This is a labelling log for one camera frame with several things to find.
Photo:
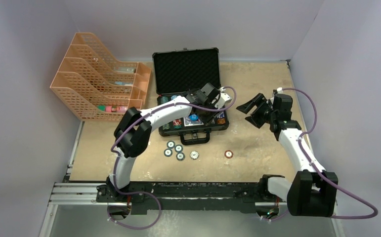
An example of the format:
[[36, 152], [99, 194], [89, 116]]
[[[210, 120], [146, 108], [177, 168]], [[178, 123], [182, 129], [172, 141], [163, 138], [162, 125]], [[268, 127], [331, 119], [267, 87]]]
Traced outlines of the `grey box with barcode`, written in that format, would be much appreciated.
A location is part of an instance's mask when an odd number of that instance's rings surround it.
[[136, 68], [132, 68], [132, 67], [114, 67], [113, 71], [117, 72], [117, 73], [130, 73], [130, 74], [134, 74], [136, 72]]

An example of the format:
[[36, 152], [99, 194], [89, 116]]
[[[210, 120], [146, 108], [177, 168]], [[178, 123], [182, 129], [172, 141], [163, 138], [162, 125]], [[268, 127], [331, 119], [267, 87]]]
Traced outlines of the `black poker chip case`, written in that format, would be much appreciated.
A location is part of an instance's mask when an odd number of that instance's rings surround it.
[[[216, 47], [156, 52], [152, 58], [158, 105], [190, 89], [201, 89], [207, 83], [217, 89], [221, 87], [219, 50]], [[217, 124], [219, 118], [225, 118], [226, 124]], [[182, 144], [188, 146], [207, 143], [211, 132], [228, 127], [227, 113], [223, 111], [208, 125], [185, 127], [184, 118], [180, 118], [159, 127], [158, 132], [163, 137], [180, 136]]]

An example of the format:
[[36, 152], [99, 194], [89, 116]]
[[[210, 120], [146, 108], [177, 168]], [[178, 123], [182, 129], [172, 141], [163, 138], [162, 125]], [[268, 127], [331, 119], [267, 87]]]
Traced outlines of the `blue playing card deck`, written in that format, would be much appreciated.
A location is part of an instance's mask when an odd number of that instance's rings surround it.
[[184, 126], [185, 127], [190, 127], [190, 126], [198, 126], [198, 125], [203, 125], [204, 123], [200, 121], [200, 119], [197, 120], [191, 120], [190, 117], [185, 117], [184, 118]]

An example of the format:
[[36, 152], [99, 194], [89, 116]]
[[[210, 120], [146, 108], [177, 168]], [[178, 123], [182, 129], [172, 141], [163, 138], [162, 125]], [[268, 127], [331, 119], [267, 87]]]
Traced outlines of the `green box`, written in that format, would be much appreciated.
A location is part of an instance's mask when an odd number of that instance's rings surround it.
[[99, 106], [97, 106], [97, 108], [98, 108], [99, 110], [103, 111], [103, 112], [106, 111], [106, 106], [104, 106], [104, 105], [99, 105]]

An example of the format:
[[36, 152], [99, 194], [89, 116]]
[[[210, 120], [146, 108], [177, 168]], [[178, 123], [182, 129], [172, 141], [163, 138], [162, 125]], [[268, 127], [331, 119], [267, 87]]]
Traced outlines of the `green fifty chip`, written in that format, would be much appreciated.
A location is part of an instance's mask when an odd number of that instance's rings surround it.
[[166, 157], [171, 157], [172, 153], [173, 153], [172, 149], [165, 149], [164, 150], [164, 156], [166, 156]]
[[183, 152], [183, 146], [182, 145], [176, 145], [174, 150], [177, 152], [177, 153], [182, 153]]
[[174, 141], [168, 141], [167, 142], [167, 148], [168, 149], [173, 149], [175, 147], [175, 142]]
[[176, 159], [179, 161], [182, 161], [185, 159], [185, 154], [184, 153], [177, 153], [176, 154]]

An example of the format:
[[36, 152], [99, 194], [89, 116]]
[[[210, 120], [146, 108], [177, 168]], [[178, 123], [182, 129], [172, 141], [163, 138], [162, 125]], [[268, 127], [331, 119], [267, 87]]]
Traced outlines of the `white one poker chip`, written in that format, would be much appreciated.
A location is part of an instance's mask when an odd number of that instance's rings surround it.
[[198, 151], [192, 151], [192, 152], [190, 153], [190, 158], [191, 158], [192, 160], [196, 160], [196, 159], [198, 159], [199, 156], [200, 156], [200, 154], [199, 154]]

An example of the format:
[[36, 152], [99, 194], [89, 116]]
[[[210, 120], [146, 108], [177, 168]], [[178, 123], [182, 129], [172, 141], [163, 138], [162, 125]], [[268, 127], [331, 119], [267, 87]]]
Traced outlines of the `red five poker chip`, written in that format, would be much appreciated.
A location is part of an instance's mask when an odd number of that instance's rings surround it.
[[224, 156], [225, 156], [226, 158], [233, 158], [233, 157], [234, 157], [234, 153], [233, 153], [231, 150], [226, 150], [226, 151], [224, 152]]

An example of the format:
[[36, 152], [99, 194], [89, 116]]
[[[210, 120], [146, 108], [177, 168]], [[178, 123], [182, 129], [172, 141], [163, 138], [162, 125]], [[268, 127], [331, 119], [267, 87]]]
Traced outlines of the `pink cylindrical bottle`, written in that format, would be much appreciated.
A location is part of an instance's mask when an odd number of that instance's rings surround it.
[[125, 113], [127, 106], [106, 106], [104, 111], [107, 113]]

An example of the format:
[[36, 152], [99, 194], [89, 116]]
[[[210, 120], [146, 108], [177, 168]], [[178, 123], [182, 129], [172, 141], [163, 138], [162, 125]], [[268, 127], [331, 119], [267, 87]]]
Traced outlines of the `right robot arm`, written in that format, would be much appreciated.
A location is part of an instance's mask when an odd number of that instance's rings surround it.
[[258, 194], [262, 200], [279, 197], [286, 201], [293, 216], [331, 217], [334, 212], [338, 183], [334, 172], [327, 172], [308, 148], [300, 124], [292, 119], [293, 99], [276, 93], [271, 99], [259, 93], [252, 100], [237, 107], [257, 128], [268, 124], [270, 131], [287, 153], [296, 171], [292, 182], [283, 176], [264, 175]]

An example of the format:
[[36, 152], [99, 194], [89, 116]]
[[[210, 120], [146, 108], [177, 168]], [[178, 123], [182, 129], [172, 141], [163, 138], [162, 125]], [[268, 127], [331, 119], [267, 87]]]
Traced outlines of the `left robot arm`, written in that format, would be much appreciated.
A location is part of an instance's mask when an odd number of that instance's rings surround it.
[[232, 101], [225, 90], [225, 87], [215, 88], [207, 83], [201, 89], [185, 91], [153, 108], [129, 108], [114, 131], [115, 142], [111, 152], [116, 154], [116, 159], [108, 176], [111, 185], [109, 196], [116, 202], [127, 198], [127, 185], [134, 162], [147, 149], [152, 132], [175, 119], [190, 115], [196, 115], [204, 125], [209, 124]]

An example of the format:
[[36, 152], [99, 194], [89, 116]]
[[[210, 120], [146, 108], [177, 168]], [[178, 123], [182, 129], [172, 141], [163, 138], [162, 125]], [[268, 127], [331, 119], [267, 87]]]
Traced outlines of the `blue round dealer button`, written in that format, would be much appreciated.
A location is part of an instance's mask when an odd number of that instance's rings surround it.
[[192, 115], [189, 116], [189, 119], [191, 121], [197, 121], [199, 119], [199, 117], [196, 114], [192, 114]]

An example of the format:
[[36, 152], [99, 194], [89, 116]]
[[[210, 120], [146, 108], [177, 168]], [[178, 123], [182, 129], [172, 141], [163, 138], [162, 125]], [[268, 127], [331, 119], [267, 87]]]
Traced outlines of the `orange plastic file organizer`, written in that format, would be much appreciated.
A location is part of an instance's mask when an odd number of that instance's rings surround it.
[[[114, 67], [136, 68], [134, 74]], [[146, 103], [152, 70], [140, 62], [117, 60], [93, 33], [75, 33], [50, 89], [80, 120], [119, 121], [124, 113], [107, 113], [97, 106], [127, 106], [138, 110]], [[114, 82], [132, 82], [132, 86]]]

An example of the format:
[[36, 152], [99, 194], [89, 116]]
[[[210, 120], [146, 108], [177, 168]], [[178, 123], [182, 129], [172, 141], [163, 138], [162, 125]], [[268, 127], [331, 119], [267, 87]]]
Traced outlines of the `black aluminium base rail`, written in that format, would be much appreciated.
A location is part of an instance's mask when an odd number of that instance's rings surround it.
[[262, 182], [132, 181], [120, 194], [105, 183], [57, 183], [50, 203], [131, 208], [134, 215], [149, 210], [239, 211], [260, 216], [287, 214], [287, 203], [268, 193]]

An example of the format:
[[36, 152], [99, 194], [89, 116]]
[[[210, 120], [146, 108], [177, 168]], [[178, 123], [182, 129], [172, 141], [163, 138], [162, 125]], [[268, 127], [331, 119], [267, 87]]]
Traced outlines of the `light blue item in organizer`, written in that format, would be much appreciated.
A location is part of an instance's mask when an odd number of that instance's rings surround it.
[[123, 85], [123, 86], [132, 86], [132, 82], [123, 82], [123, 81], [116, 81], [114, 82], [115, 85]]

